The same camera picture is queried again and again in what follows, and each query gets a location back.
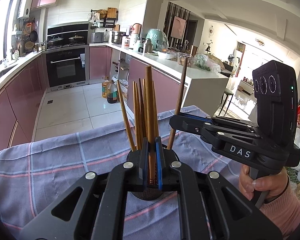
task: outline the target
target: oven window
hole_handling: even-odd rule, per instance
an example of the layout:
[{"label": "oven window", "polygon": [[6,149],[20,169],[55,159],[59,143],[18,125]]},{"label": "oven window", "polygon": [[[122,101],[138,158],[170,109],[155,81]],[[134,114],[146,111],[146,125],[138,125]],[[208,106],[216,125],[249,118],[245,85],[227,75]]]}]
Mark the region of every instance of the oven window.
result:
[{"label": "oven window", "polygon": [[75,62],[74,60],[59,62],[57,64],[58,78],[75,76]]}]

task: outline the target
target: black oven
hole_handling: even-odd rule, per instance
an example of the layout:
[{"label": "black oven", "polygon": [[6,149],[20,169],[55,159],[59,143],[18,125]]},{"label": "black oven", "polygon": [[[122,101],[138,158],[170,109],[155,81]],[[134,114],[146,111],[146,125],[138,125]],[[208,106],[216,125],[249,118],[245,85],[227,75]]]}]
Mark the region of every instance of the black oven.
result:
[{"label": "black oven", "polygon": [[50,88],[63,89],[86,81],[85,48],[67,49],[46,54]]}]

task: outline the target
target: bar stool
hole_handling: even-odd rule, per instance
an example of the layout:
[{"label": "bar stool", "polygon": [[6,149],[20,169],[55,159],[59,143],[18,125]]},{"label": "bar stool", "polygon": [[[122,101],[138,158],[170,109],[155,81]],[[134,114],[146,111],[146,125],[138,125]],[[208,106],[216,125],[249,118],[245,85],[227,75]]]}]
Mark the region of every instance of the bar stool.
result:
[{"label": "bar stool", "polygon": [[223,116],[225,116],[225,115],[227,114],[227,111],[228,111],[229,106],[230,106],[230,104],[231,104],[231,100],[232,100],[232,98],[233,98],[233,92],[232,92],[231,90],[229,90],[228,88],[225,89],[225,91],[223,92],[223,94],[226,94],[226,100],[225,100],[225,102],[223,103],[223,105],[222,105],[222,107],[221,107],[221,110],[220,110],[220,113],[218,114],[218,116],[220,116],[220,114],[221,114],[221,112],[222,112],[222,109],[223,109],[223,107],[225,106],[225,104],[226,104],[226,102],[227,102],[227,100],[228,100],[228,97],[231,96],[229,105],[228,105],[227,110],[226,110],[226,112],[225,112],[225,114],[224,114]]}]

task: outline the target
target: fingernail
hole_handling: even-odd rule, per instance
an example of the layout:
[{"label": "fingernail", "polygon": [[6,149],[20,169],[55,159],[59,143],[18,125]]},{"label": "fingernail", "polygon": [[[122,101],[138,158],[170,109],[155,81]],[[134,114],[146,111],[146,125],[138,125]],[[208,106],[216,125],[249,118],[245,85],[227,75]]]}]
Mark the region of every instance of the fingernail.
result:
[{"label": "fingernail", "polygon": [[250,185],[250,184],[248,184],[247,186],[246,186],[246,190],[248,191],[248,192],[253,192],[254,191],[254,187],[252,186],[252,185]]},{"label": "fingernail", "polygon": [[252,185],[254,188],[261,188],[264,186],[264,181],[263,179],[256,179],[252,182]]}]

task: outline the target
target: chair leg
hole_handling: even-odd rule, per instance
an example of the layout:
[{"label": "chair leg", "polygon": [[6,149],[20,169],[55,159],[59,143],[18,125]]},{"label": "chair leg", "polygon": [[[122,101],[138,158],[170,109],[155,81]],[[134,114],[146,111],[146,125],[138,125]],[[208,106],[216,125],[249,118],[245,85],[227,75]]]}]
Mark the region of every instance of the chair leg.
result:
[{"label": "chair leg", "polygon": [[226,100],[225,100],[225,102],[223,103],[223,105],[222,105],[222,107],[221,107],[221,110],[220,110],[220,113],[218,114],[218,116],[220,116],[220,114],[221,114],[221,112],[222,112],[222,109],[223,109],[223,107],[225,106],[225,104],[226,104],[226,102],[227,102],[227,100],[228,100],[228,96],[229,96],[229,95],[226,96]]},{"label": "chair leg", "polygon": [[231,104],[231,101],[232,101],[232,98],[233,98],[233,95],[232,95],[232,97],[231,97],[231,99],[230,99],[230,102],[229,102],[229,105],[228,105],[228,107],[227,107],[227,110],[226,110],[226,112],[225,112],[225,114],[224,114],[223,116],[225,116],[225,115],[227,114],[227,112],[228,112],[228,109],[229,109],[229,106],[230,106],[230,104]]}]

